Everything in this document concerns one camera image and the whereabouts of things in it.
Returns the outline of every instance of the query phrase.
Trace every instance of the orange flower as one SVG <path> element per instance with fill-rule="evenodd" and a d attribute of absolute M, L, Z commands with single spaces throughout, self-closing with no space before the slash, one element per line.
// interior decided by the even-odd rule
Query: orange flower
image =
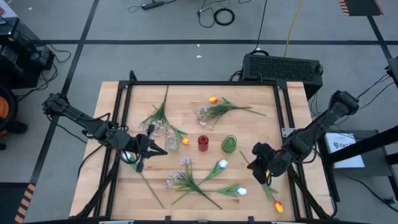
<path fill-rule="evenodd" d="M 209 101 L 210 101 L 210 103 L 217 103 L 218 99 L 217 99 L 217 97 L 210 97 Z"/>
<path fill-rule="evenodd" d="M 187 139 L 187 138 L 183 139 L 182 144 L 184 144 L 186 146 L 189 145 L 189 139 Z"/>
<path fill-rule="evenodd" d="M 275 208 L 279 213 L 283 213 L 284 212 L 284 207 L 282 206 L 281 202 L 275 202 Z"/>

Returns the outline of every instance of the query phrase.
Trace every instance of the gray floor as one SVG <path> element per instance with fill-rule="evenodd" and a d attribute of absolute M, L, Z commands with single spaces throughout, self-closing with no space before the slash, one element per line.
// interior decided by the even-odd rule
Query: gray floor
<path fill-rule="evenodd" d="M 127 7 L 148 1 L 100 0 L 88 33 L 88 40 L 167 40 L 167 39 L 256 39 L 264 1 L 238 4 L 231 0 L 235 22 L 228 27 L 215 25 L 205 29 L 198 25 L 197 10 L 202 1 L 179 0 L 150 11 L 134 14 Z M 46 40 L 79 40 L 93 0 L 14 0 L 10 6 L 41 38 Z M 299 1 L 269 0 L 261 39 L 284 40 Z M 375 17 L 386 40 L 398 40 L 398 3 L 379 0 L 385 16 Z M 203 23 L 211 22 L 203 15 Z M 305 0 L 294 27 L 293 40 L 377 40 L 365 17 L 346 17 L 338 1 Z M 76 45 L 55 45 L 75 52 Z M 93 114 L 101 82 L 127 79 L 134 70 L 139 80 L 226 80 L 241 68 L 244 54 L 253 45 L 85 45 L 76 66 L 68 92 L 71 103 Z M 260 45 L 271 55 L 282 56 L 284 45 Z M 389 46 L 393 57 L 398 46 Z M 325 73 L 319 91 L 318 109 L 324 110 L 336 90 L 360 94 L 384 73 L 386 58 L 377 45 L 291 45 L 289 57 L 321 61 Z M 9 149 L 0 151 L 0 181 L 28 182 L 43 144 L 49 122 L 42 114 L 41 103 L 49 93 L 62 89 L 72 59 L 56 64 L 58 78 L 49 88 L 30 95 L 20 104 L 19 119 L 29 125 L 21 136 L 6 136 Z M 361 98 L 366 104 L 386 84 L 373 88 Z M 389 87 L 373 104 L 359 111 L 341 125 L 343 129 L 378 129 L 397 124 L 397 89 Z M 61 118 L 60 124 L 73 133 L 80 129 Z M 40 179 L 37 183 L 27 222 L 67 218 L 76 187 L 77 169 L 83 159 L 85 145 L 63 130 L 57 129 L 52 139 Z M 398 145 L 387 147 L 388 153 Z M 382 197 L 393 196 L 387 178 L 362 179 Z M 342 220 L 393 223 L 397 214 L 386 208 L 366 189 L 342 176 L 336 178 L 341 203 L 338 217 Z"/>

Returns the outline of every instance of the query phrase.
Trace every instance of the yellow cable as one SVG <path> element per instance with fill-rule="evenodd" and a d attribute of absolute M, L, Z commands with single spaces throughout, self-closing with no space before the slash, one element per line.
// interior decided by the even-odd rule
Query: yellow cable
<path fill-rule="evenodd" d="M 296 15 L 294 15 L 294 19 L 292 21 L 292 25 L 290 25 L 289 34 L 288 34 L 287 40 L 286 40 L 286 48 L 285 48 L 284 57 L 286 57 L 287 50 L 289 49 L 289 40 L 290 40 L 290 36 L 292 35 L 293 25 L 294 25 L 294 22 L 297 19 L 297 16 L 299 15 L 299 12 L 301 10 L 301 6 L 303 5 L 303 2 L 304 2 L 304 0 L 300 0 L 300 4 L 298 5 L 298 9 L 297 9 Z"/>

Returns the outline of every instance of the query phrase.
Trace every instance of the red cup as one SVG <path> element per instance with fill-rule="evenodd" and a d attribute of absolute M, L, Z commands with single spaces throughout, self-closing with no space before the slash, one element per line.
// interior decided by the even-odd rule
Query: red cup
<path fill-rule="evenodd" d="M 205 152 L 209 148 L 209 138 L 207 136 L 199 136 L 198 138 L 199 151 Z"/>

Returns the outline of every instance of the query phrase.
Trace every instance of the wooden table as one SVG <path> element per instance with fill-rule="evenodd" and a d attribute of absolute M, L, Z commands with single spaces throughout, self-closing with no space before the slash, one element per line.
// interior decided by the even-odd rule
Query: wooden table
<path fill-rule="evenodd" d="M 113 111 L 117 86 L 117 82 L 102 84 L 94 117 Z M 303 128 L 311 122 L 303 84 L 288 83 L 288 88 L 296 128 Z M 161 104 L 165 91 L 165 85 L 133 86 L 127 117 L 128 133 L 131 136 L 142 132 L 139 130 L 140 122 L 153 113 L 152 105 L 159 106 Z M 211 96 L 220 98 L 223 96 L 236 105 L 251 106 L 254 111 L 267 116 L 235 110 L 224 115 L 213 130 L 203 128 L 197 123 L 197 110 L 200 105 L 211 106 L 208 101 Z M 124 100 L 121 101 L 119 122 L 123 104 Z M 157 156 L 146 160 L 142 174 L 149 181 L 165 209 L 156 201 L 142 177 L 129 165 L 121 162 L 112 219 L 164 220 L 165 216 L 170 215 L 172 220 L 245 221 L 248 216 L 253 216 L 256 221 L 294 220 L 287 173 L 272 179 L 272 187 L 279 191 L 275 197 L 284 206 L 284 212 L 279 214 L 276 212 L 274 204 L 268 201 L 262 186 L 252 176 L 251 170 L 246 168 L 247 163 L 239 153 L 242 151 L 246 158 L 252 161 L 255 157 L 251 154 L 251 150 L 257 142 L 266 142 L 274 149 L 280 149 L 282 140 L 271 86 L 169 86 L 166 115 L 172 125 L 188 133 L 190 145 L 181 145 L 178 152 L 170 152 L 167 156 Z M 207 135 L 210 140 L 206 152 L 198 150 L 197 139 L 202 134 Z M 221 150 L 221 142 L 229 134 L 235 135 L 238 139 L 238 148 L 232 154 L 226 154 Z M 154 139 L 160 147 L 164 148 L 164 134 Z M 85 156 L 98 146 L 99 144 L 95 140 L 89 140 Z M 83 166 L 70 215 L 76 215 L 98 188 L 104 153 L 105 150 L 98 151 Z M 202 189 L 214 190 L 239 184 L 248 190 L 248 194 L 234 198 L 218 193 L 209 193 L 208 196 L 220 205 L 222 210 L 197 193 L 190 193 L 176 204 L 171 205 L 182 193 L 165 189 L 164 183 L 170 179 L 171 172 L 184 168 L 180 165 L 180 159 L 183 156 L 195 159 L 193 175 L 197 182 L 208 175 L 217 161 L 228 160 L 227 169 L 213 180 L 202 184 Z M 305 164 L 304 171 L 309 191 L 327 213 L 333 213 L 321 159 L 318 158 L 311 164 Z M 102 215 L 105 211 L 107 198 L 108 191 L 103 195 Z M 302 196 L 299 190 L 298 199 L 301 204 L 300 213 L 304 217 L 304 206 L 302 206 Z"/>

